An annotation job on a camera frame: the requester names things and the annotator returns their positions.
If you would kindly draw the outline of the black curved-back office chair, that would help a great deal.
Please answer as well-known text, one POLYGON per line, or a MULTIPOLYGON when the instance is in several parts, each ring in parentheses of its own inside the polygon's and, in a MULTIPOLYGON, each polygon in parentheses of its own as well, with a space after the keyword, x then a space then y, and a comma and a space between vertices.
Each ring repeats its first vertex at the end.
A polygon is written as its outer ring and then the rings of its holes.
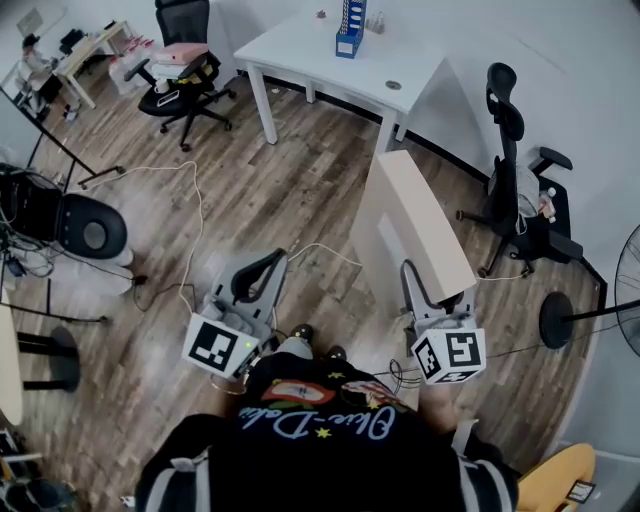
POLYGON ((523 278, 534 272, 533 262, 537 259, 566 264, 583 256, 582 246, 571 237, 566 190, 542 176, 553 165, 571 170, 571 160, 555 150, 541 147, 533 167, 522 167, 517 162, 517 143, 524 136, 525 125, 511 101, 516 83, 517 75, 507 64, 497 62, 489 66, 485 98, 499 128, 503 155, 494 159, 494 172, 486 185, 487 200, 482 213, 456 212, 458 221, 470 220, 483 225, 500 238, 491 261, 477 270, 481 279, 494 272, 499 258, 508 253, 509 247, 513 248, 509 257, 524 263, 523 278), (538 214, 539 194, 550 187, 556 189, 555 223, 538 214))

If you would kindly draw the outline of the yellow round table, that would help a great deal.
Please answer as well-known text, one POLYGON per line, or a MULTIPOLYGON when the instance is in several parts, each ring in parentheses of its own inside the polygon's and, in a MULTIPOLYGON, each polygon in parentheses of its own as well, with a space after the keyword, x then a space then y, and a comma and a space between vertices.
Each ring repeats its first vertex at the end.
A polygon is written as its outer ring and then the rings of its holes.
POLYGON ((519 479, 517 512, 577 512, 593 496, 596 452, 586 443, 566 447, 519 479))

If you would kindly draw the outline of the black mesh office chair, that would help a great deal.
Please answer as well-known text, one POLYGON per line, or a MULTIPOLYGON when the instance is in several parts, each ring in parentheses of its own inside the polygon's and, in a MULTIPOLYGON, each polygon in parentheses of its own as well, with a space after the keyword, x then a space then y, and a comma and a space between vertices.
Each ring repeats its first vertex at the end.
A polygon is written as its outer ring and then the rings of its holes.
MULTIPOLYGON (((156 20, 160 27, 164 47, 173 43, 206 43, 208 45, 208 26, 210 16, 209 0, 155 0, 156 20)), ((185 80, 167 80, 172 91, 179 90, 179 98, 161 108, 157 107, 157 101, 166 94, 157 94, 154 86, 157 80, 147 69, 150 60, 142 60, 125 75, 125 80, 139 75, 148 84, 149 89, 143 95, 138 104, 138 109, 149 116, 161 118, 160 132, 166 133, 168 126, 178 120, 183 120, 183 131, 180 140, 181 150, 189 152, 191 146, 187 142, 189 132, 194 120, 198 117, 207 117, 217 120, 224 125, 224 129, 232 129, 231 120, 208 108, 224 96, 235 99, 237 93, 228 88, 217 89, 215 80, 220 73, 221 62, 211 53, 197 57, 190 63, 194 71, 204 64, 212 67, 212 73, 208 82, 193 84, 189 77, 185 80)))

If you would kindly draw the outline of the blue plastic basket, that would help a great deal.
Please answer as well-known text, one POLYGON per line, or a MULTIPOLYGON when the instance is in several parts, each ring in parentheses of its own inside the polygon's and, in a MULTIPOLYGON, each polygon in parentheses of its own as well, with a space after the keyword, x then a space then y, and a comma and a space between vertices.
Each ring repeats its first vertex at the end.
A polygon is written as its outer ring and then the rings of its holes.
POLYGON ((363 39, 367 0, 343 0, 342 19, 335 37, 337 57, 354 59, 363 39))

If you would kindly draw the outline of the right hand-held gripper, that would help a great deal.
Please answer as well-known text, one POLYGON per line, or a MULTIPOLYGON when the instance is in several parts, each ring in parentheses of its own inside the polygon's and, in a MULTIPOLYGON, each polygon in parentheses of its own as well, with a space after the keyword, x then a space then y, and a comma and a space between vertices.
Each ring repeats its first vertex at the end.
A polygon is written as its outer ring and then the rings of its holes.
POLYGON ((414 264, 401 265, 406 310, 418 320, 410 350, 427 385, 463 383, 486 368, 485 330, 475 317, 475 289, 468 288, 439 302, 448 315, 435 317, 433 305, 414 264))

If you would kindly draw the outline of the white table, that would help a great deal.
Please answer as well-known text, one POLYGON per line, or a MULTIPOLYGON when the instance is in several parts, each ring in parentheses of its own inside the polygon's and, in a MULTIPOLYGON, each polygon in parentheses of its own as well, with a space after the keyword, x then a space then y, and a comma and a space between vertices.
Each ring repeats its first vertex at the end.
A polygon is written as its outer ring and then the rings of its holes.
POLYGON ((421 95, 445 59, 433 43, 405 35, 372 35, 353 59, 338 57, 336 31, 340 8, 319 19, 313 9, 300 11, 251 40, 234 53, 246 66, 266 141, 278 141, 263 72, 291 73, 303 80, 307 99, 316 85, 332 86, 381 109, 375 152, 388 151, 394 127, 405 127, 421 95))

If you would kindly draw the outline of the person's grey trouser leg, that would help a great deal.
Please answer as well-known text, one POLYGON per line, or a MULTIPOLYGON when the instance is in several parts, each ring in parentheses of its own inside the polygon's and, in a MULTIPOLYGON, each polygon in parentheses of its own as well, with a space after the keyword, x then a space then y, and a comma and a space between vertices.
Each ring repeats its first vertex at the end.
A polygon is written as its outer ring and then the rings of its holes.
POLYGON ((288 353, 306 360, 313 359, 313 351, 308 341, 295 336, 285 339, 275 350, 275 353, 288 353))

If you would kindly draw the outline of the beige round table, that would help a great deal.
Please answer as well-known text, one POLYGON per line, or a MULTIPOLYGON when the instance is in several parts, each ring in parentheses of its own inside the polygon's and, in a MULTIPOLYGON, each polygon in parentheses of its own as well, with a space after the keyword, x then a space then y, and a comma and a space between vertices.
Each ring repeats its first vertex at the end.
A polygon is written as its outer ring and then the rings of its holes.
POLYGON ((0 306, 0 412, 14 426, 24 417, 25 391, 61 390, 74 392, 80 382, 80 358, 72 334, 64 327, 48 336, 17 331, 8 306, 0 306), (19 355, 49 358, 52 379, 25 381, 20 372, 19 355))

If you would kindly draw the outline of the person's right forearm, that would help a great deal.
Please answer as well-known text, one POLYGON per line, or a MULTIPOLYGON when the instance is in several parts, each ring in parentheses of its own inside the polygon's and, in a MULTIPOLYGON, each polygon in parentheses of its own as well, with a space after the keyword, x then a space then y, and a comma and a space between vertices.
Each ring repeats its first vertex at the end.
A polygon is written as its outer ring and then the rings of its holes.
POLYGON ((418 413, 426 424, 439 434, 454 432, 459 414, 450 385, 422 384, 419 390, 418 413))

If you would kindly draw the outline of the black standing fan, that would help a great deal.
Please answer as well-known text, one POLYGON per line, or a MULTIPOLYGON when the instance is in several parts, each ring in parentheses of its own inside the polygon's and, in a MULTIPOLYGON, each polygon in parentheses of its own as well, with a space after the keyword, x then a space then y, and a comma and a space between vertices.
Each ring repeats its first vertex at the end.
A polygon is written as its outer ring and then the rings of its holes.
POLYGON ((540 308, 538 324, 541 340, 547 348, 560 349, 571 340, 576 322, 610 315, 616 318, 614 324, 585 336, 618 328, 628 345, 640 356, 640 225, 629 235, 618 258, 614 304, 576 313, 566 294, 552 292, 540 308))

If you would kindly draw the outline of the person's left forearm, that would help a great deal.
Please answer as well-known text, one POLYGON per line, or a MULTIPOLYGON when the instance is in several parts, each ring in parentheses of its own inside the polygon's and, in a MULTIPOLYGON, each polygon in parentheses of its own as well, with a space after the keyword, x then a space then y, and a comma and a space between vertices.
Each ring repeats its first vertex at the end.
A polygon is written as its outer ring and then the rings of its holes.
POLYGON ((239 380, 226 379, 221 376, 211 374, 209 376, 211 386, 219 392, 229 396, 242 396, 246 393, 246 385, 243 378, 239 380))

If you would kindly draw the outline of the pink flat box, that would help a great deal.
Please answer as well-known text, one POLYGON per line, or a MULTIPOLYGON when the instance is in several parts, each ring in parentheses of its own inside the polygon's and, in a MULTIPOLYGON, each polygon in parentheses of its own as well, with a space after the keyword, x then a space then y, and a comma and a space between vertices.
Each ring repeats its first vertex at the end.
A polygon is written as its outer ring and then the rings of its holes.
POLYGON ((160 64, 184 66, 206 54, 208 50, 206 43, 173 43, 156 50, 154 56, 160 64))

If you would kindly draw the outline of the black round seat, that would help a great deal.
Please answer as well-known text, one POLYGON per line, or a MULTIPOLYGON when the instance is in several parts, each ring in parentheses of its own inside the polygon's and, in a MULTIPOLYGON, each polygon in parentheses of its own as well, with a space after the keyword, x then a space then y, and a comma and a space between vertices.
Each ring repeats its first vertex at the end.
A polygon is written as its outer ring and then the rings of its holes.
POLYGON ((134 253, 124 218, 113 207, 82 194, 65 194, 49 250, 50 278, 99 295, 120 296, 133 286, 134 253))

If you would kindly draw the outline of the whiteboard on black stand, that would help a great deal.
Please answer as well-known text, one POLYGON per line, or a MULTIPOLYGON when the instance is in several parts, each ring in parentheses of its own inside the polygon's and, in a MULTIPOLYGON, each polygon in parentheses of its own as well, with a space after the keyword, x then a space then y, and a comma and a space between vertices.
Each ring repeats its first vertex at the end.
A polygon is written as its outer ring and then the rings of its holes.
POLYGON ((116 174, 115 180, 127 173, 124 167, 118 165, 95 172, 39 121, 19 108, 0 86, 0 153, 8 155, 10 164, 15 167, 23 169, 34 167, 34 158, 43 138, 52 142, 71 160, 68 171, 63 175, 65 192, 69 191, 76 167, 88 174, 88 177, 77 182, 77 187, 83 191, 90 189, 88 183, 95 182, 98 185, 97 180, 110 173, 116 174))

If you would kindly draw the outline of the person's black printed shirt torso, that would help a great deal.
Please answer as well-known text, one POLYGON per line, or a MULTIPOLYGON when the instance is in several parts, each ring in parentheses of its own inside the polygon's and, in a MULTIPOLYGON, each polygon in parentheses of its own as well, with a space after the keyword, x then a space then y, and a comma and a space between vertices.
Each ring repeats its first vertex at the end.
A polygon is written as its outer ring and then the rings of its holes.
POLYGON ((516 512, 491 444, 435 427, 343 359, 279 352, 227 418, 184 418, 144 466, 136 512, 516 512))

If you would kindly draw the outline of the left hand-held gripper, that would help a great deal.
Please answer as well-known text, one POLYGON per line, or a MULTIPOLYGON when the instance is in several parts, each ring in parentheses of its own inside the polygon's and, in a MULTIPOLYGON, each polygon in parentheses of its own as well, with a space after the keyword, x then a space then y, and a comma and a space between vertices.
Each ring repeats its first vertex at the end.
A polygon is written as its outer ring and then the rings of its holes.
POLYGON ((285 281, 284 249, 234 256, 191 316, 182 357, 225 379, 239 379, 268 351, 272 313, 285 281))

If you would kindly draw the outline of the light wooden desk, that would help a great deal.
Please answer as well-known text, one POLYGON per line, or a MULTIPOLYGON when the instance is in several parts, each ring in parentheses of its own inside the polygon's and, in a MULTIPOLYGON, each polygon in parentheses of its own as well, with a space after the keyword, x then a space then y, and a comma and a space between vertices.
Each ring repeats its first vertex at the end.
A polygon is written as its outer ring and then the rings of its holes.
POLYGON ((96 104, 88 92, 76 79, 82 65, 99 50, 104 50, 108 56, 120 55, 124 50, 125 40, 132 32, 127 21, 114 22, 109 28, 100 32, 85 35, 72 49, 71 54, 62 59, 53 74, 66 83, 76 95, 91 109, 96 104))

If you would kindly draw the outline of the beige cardboard box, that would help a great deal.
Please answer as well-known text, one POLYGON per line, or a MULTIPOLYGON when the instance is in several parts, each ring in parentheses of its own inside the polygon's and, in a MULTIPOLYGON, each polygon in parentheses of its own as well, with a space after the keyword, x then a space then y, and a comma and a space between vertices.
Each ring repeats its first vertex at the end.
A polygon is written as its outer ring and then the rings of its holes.
POLYGON ((400 271, 406 260, 433 303, 476 284, 449 220, 406 150, 373 157, 349 239, 377 305, 391 318, 405 307, 400 271))

